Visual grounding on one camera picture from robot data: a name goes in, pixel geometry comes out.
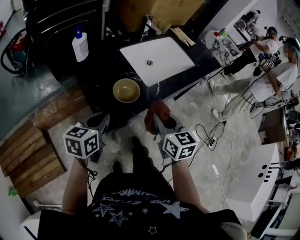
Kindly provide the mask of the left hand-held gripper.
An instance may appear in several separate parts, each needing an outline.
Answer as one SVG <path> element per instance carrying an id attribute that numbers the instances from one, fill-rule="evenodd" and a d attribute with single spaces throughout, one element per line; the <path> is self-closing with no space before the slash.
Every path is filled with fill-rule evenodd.
<path id="1" fill-rule="evenodd" d="M 86 120 L 86 127 L 71 125 L 63 134 L 66 153 L 98 163 L 105 146 L 102 137 L 107 132 L 110 114 L 99 112 Z"/>

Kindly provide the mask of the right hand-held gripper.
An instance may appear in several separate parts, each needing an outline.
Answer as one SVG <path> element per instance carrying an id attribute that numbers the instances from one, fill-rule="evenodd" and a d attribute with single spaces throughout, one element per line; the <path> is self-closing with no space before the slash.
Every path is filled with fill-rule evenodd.
<path id="1" fill-rule="evenodd" d="M 159 135 L 158 148 L 163 158 L 181 161 L 193 157 L 200 138 L 196 131 L 183 131 L 184 125 L 177 119 L 170 117 L 165 127 L 157 114 L 153 115 L 155 133 Z"/>

